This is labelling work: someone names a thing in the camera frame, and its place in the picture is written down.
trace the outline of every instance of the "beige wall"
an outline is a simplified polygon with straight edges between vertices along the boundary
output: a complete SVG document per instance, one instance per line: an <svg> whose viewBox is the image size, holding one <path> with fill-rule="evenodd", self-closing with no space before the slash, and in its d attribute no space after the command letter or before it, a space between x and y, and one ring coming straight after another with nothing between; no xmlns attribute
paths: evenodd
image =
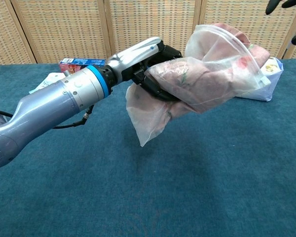
<svg viewBox="0 0 296 237"><path fill-rule="evenodd" d="M196 24L224 22L272 56L296 58L296 6L268 0L0 0L0 64L107 58L151 36L182 53Z"/></svg>

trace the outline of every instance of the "blue ring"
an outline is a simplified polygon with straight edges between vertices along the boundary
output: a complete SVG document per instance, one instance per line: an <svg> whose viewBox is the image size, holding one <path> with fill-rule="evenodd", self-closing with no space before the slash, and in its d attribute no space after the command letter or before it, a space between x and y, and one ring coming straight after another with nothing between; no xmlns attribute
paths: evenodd
<svg viewBox="0 0 296 237"><path fill-rule="evenodd" d="M102 87L102 90L104 93L104 98L108 97L109 96L109 89L108 89L108 86L107 86L103 76L101 75L101 73L92 65L87 66L87 68L90 69L91 72L93 72L93 74L97 77L97 79Z"/></svg>

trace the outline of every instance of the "blue tabletop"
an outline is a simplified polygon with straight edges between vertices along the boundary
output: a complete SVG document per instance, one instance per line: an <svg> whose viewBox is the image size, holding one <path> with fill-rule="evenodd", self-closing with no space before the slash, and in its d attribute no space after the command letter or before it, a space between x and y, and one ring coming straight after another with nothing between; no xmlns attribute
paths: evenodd
<svg viewBox="0 0 296 237"><path fill-rule="evenodd" d="M50 130L0 168L0 237L296 237L296 59L282 62L272 101L187 114L143 148L130 82L116 86L85 126ZM51 72L0 66L0 110Z"/></svg>

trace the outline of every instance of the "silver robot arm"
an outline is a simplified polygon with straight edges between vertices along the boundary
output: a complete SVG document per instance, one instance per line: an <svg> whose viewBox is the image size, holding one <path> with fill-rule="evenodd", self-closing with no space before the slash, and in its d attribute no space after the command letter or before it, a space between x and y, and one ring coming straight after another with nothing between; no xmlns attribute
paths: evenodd
<svg viewBox="0 0 296 237"><path fill-rule="evenodd" d="M179 51L152 37L113 55L103 67L88 66L23 97L8 122L0 115L0 167L35 138L109 96L111 88L123 81L133 80L162 100L175 100L146 78L144 71L178 57Z"/></svg>

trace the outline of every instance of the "clear plastic bag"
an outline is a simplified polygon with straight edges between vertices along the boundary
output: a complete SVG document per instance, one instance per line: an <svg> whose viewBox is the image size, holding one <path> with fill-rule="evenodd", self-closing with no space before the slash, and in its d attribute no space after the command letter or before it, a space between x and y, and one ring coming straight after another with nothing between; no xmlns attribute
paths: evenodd
<svg viewBox="0 0 296 237"><path fill-rule="evenodd" d="M270 84L258 65L265 63L269 53L250 42L245 45L224 27L196 26L184 58L154 65L146 71L148 77L181 101L160 101L136 84L127 89L126 109L141 146L158 136L172 119L189 112L201 114Z"/></svg>

